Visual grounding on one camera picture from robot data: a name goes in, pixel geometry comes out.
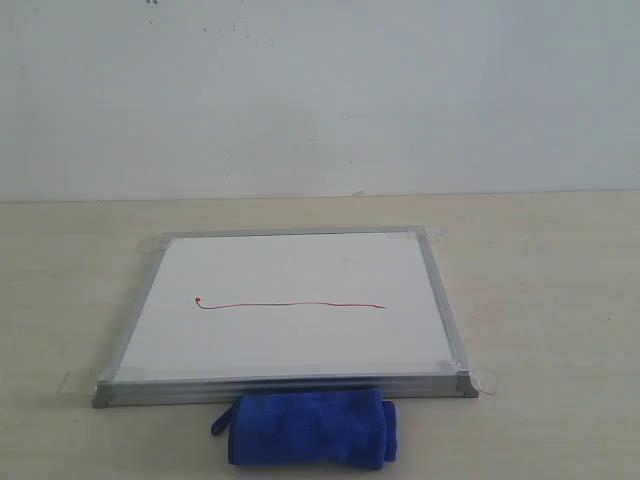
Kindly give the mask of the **blue cloth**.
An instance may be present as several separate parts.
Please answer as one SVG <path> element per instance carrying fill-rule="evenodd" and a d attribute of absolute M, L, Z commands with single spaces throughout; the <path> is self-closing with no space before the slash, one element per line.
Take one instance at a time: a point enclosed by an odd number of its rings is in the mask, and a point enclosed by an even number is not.
<path fill-rule="evenodd" d="M 397 459 L 396 406 L 377 389 L 244 395 L 212 425 L 239 467 L 336 464 L 380 470 Z"/>

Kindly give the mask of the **white board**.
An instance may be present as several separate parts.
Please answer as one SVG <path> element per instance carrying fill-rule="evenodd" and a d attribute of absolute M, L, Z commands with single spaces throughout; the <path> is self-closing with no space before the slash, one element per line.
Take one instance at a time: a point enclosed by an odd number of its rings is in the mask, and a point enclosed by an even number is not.
<path fill-rule="evenodd" d="M 163 235 L 93 405 L 357 388 L 479 394 L 421 227 Z"/>

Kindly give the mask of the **clear tape back right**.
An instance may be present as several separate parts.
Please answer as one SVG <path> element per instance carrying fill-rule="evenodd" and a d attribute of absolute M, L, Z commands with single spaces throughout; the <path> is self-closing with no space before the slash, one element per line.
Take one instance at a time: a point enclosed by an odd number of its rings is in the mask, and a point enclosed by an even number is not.
<path fill-rule="evenodd" d="M 384 234 L 390 238 L 415 239 L 417 241 L 425 241 L 429 245 L 438 245 L 442 243 L 448 234 L 446 229 L 429 229 L 423 226 L 403 226 L 389 229 Z"/>

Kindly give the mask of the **clear tape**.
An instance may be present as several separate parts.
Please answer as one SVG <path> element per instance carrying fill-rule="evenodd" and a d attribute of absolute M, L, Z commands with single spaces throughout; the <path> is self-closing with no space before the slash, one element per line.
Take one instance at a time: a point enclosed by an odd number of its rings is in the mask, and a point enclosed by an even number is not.
<path fill-rule="evenodd" d="M 494 396 L 497 392 L 499 375 L 491 370 L 478 370 L 460 361 L 439 361 L 440 373 L 453 378 L 452 396 L 479 398 L 481 395 Z"/>
<path fill-rule="evenodd" d="M 429 229 L 423 226 L 403 226 L 389 229 L 384 234 L 390 238 L 415 239 L 417 241 L 425 241 L 429 245 L 438 245 L 442 243 L 448 234 L 446 229 Z"/>

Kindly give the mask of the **clear tape front right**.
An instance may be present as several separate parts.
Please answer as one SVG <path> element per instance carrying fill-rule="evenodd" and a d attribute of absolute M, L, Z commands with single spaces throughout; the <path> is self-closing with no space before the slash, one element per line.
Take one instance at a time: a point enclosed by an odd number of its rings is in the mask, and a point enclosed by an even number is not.
<path fill-rule="evenodd" d="M 491 370 L 478 370 L 460 361 L 439 361 L 440 373 L 453 378 L 452 396 L 479 398 L 481 395 L 494 396 L 497 392 L 499 375 Z"/>

